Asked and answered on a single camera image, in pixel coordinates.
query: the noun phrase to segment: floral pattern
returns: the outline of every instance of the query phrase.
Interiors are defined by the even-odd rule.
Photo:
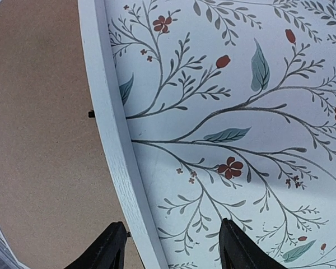
[[[229,157],[226,160],[226,165],[221,164],[218,167],[218,173],[224,173],[226,179],[232,179],[232,177],[240,177],[243,164],[239,161],[235,161],[234,157]]]
[[[169,267],[219,267],[228,217],[288,268],[336,268],[336,0],[106,4]]]

